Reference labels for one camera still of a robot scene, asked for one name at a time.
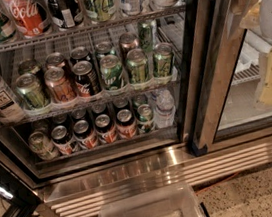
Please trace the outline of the clear plastic water bottle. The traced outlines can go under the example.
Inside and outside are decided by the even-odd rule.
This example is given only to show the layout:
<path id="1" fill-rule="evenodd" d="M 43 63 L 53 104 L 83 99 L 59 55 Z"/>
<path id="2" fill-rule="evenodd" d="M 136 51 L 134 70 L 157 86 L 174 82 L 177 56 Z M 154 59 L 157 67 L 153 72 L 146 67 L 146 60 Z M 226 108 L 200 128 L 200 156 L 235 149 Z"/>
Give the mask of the clear plastic water bottle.
<path id="1" fill-rule="evenodd" d="M 170 127 L 175 118 L 175 102 L 171 92 L 167 89 L 161 91 L 156 100 L 155 118 L 158 128 Z"/>

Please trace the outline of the green can right middle shelf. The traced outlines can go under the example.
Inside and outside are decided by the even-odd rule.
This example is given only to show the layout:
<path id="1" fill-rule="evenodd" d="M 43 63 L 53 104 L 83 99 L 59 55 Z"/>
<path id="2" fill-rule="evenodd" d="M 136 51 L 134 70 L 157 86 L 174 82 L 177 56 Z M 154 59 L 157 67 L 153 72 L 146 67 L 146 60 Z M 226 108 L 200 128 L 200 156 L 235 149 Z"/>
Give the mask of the green can right middle shelf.
<path id="1" fill-rule="evenodd" d="M 153 75 L 157 82 L 163 84 L 172 80 L 174 52 L 168 42 L 160 42 L 153 49 Z"/>

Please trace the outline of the brown can rear middle shelf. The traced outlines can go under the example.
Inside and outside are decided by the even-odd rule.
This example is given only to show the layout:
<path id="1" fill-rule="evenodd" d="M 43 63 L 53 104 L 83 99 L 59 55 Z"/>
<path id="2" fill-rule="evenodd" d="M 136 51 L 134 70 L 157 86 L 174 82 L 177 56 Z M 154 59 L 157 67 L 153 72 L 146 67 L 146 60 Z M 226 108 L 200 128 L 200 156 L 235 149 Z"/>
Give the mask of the brown can rear middle shelf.
<path id="1" fill-rule="evenodd" d="M 137 49 L 139 47 L 140 41 L 138 40 L 135 33 L 125 32 L 119 38 L 119 49 L 120 56 L 122 56 L 122 62 L 125 62 L 127 58 L 127 53 L 132 49 Z"/>

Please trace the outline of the green 7up can middle shelf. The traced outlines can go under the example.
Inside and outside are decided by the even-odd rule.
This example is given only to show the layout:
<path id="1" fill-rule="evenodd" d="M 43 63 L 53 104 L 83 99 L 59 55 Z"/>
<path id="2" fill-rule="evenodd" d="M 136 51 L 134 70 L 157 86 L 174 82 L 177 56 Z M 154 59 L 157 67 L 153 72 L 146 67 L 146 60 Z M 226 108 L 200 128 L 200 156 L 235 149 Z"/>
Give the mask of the green 7up can middle shelf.
<path id="1" fill-rule="evenodd" d="M 101 78 L 103 79 L 105 89 L 111 95 L 124 92 L 125 84 L 122 70 L 122 63 L 117 56 L 106 55 L 100 62 Z"/>

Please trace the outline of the green yellow bottle top shelf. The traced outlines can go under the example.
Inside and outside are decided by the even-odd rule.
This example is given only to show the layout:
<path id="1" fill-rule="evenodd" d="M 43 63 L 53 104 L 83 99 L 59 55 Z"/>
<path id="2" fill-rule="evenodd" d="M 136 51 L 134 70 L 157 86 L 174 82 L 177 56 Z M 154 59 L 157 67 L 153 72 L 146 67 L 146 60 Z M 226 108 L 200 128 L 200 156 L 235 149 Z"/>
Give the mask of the green yellow bottle top shelf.
<path id="1" fill-rule="evenodd" d="M 86 15 L 93 22 L 107 22 L 115 16 L 115 0 L 82 0 Z"/>

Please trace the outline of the black cola can middle shelf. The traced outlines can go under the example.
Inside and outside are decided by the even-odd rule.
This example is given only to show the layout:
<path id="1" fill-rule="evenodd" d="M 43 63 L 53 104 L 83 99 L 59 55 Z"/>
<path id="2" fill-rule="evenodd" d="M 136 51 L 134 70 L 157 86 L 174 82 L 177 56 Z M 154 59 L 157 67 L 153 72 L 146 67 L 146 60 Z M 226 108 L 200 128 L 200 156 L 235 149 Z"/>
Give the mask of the black cola can middle shelf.
<path id="1" fill-rule="evenodd" d="M 78 89 L 78 94 L 83 99 L 94 99 L 99 97 L 101 86 L 94 70 L 93 65 L 85 60 L 77 62 L 72 69 L 75 74 L 75 85 Z"/>

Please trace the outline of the stainless steel fridge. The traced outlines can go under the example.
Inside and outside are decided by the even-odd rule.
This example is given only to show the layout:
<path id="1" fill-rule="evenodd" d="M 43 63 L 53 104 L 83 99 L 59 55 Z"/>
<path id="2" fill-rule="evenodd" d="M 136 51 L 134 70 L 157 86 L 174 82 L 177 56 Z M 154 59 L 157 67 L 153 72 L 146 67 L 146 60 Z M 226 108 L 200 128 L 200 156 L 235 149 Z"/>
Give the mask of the stainless steel fridge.
<path id="1" fill-rule="evenodd" d="M 44 217 L 93 217 L 102 206 L 156 190 L 165 185 L 186 182 L 199 185 L 272 161 L 272 106 L 260 103 L 258 86 L 266 70 L 265 57 L 245 60 L 241 51 L 247 44 L 272 40 L 259 27 L 243 29 L 242 18 L 260 0 L 177 0 L 172 7 L 159 7 L 144 0 L 144 11 L 127 16 L 115 0 L 116 14 L 107 22 L 93 22 L 78 0 L 83 23 L 60 30 L 53 23 L 45 0 L 41 0 L 50 18 L 51 31 L 36 38 L 25 38 L 0 0 L 16 28 L 9 42 L 0 44 L 0 75 L 20 100 L 25 113 L 22 120 L 9 122 L 0 117 L 0 163 L 18 181 L 39 198 L 34 213 Z M 129 83 L 126 60 L 120 56 L 119 38 L 135 33 L 138 22 L 156 20 L 156 43 L 169 43 L 174 52 L 172 80 L 159 83 L 153 75 L 153 50 L 145 52 L 149 81 L 142 88 Z M 100 60 L 117 56 L 122 63 L 125 89 L 111 95 L 101 78 Z M 75 85 L 73 66 L 82 60 L 93 65 L 101 93 L 83 99 Z M 55 105 L 44 82 L 45 72 L 64 69 L 74 89 L 76 104 Z M 24 109 L 15 81 L 30 73 L 38 77 L 50 98 L 51 108 L 43 115 Z M 158 128 L 155 108 L 157 96 L 165 89 L 175 102 L 174 123 Z M 155 129 L 139 133 L 137 108 L 149 104 Z M 130 110 L 137 133 L 122 139 L 116 117 Z M 117 140 L 103 144 L 95 119 L 110 116 Z M 42 160 L 31 151 L 28 138 L 41 131 L 52 141 L 51 131 L 58 125 L 73 127 L 79 120 L 91 124 L 98 145 L 53 160 Z"/>

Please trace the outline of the black bottle top shelf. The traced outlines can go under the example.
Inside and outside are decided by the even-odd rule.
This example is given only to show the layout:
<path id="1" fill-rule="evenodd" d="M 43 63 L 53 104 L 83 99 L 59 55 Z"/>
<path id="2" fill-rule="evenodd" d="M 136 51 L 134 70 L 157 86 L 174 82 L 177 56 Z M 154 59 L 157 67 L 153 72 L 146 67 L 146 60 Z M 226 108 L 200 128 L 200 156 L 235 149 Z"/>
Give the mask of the black bottle top shelf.
<path id="1" fill-rule="evenodd" d="M 45 0 L 54 24 L 66 30 L 83 23 L 84 15 L 78 0 Z"/>

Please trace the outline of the orange pink can middle shelf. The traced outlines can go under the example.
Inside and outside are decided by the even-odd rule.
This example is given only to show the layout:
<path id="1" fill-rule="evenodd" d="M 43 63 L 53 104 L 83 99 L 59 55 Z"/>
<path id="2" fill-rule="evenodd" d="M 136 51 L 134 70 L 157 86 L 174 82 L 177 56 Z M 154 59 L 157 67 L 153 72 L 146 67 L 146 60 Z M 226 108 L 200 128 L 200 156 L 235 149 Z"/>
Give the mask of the orange pink can middle shelf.
<path id="1" fill-rule="evenodd" d="M 64 69 L 50 68 L 44 75 L 44 82 L 50 92 L 52 102 L 56 106 L 69 107 L 76 104 L 77 95 L 67 79 Z"/>

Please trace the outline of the red cola bottle top shelf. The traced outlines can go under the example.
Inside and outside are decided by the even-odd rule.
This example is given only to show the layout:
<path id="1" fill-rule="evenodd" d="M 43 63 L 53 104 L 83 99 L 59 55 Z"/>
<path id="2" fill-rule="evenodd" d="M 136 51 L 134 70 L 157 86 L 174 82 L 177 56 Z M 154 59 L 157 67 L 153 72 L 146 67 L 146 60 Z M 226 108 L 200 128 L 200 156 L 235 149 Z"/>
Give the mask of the red cola bottle top shelf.
<path id="1" fill-rule="evenodd" d="M 41 0 L 2 0 L 19 32 L 27 39 L 51 31 L 50 17 Z"/>

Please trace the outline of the black red can bottom shelf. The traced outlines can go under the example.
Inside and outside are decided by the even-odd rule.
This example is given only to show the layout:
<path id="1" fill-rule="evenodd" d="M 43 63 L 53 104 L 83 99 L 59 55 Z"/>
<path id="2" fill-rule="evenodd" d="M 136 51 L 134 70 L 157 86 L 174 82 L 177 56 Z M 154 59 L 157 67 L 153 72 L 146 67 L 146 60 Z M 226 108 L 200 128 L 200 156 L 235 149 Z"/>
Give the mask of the black red can bottom shelf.
<path id="1" fill-rule="evenodd" d="M 73 154 L 79 150 L 79 145 L 77 144 L 76 139 L 70 131 L 68 131 L 67 127 L 63 125 L 58 125 L 52 129 L 51 140 L 63 155 L 68 156 L 69 154 Z"/>

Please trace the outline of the green can front middle shelf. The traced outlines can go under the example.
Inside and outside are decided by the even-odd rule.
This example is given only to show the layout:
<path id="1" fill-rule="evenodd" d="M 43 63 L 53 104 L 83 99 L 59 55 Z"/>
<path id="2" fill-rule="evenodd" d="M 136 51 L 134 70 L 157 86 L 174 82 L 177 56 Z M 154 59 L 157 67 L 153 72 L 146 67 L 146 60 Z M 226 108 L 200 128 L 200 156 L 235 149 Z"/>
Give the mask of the green can front middle shelf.
<path id="1" fill-rule="evenodd" d="M 15 81 L 15 88 L 23 99 L 24 109 L 32 115 L 43 115 L 50 111 L 50 98 L 34 74 L 20 75 Z"/>

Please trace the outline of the tall green can rear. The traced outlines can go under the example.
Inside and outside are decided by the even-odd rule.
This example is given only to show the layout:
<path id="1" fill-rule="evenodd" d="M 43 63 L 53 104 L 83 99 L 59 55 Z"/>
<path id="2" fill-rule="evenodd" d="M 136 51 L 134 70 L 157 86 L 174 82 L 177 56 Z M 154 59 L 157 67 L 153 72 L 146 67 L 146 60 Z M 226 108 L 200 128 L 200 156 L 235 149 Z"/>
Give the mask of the tall green can rear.
<path id="1" fill-rule="evenodd" d="M 140 40 L 140 47 L 145 52 L 150 52 L 156 43 L 156 29 L 157 24 L 155 19 L 144 20 L 143 22 L 138 22 L 138 33 Z"/>

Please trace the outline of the clear plastic bin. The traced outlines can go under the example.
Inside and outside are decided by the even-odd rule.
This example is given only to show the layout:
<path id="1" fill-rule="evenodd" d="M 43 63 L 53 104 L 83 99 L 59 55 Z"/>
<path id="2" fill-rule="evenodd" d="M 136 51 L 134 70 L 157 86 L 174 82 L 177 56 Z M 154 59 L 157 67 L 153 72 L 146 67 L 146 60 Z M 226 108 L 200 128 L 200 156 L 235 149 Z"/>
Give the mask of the clear plastic bin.
<path id="1" fill-rule="evenodd" d="M 99 217 L 206 217 L 194 191 L 177 183 L 102 206 Z"/>

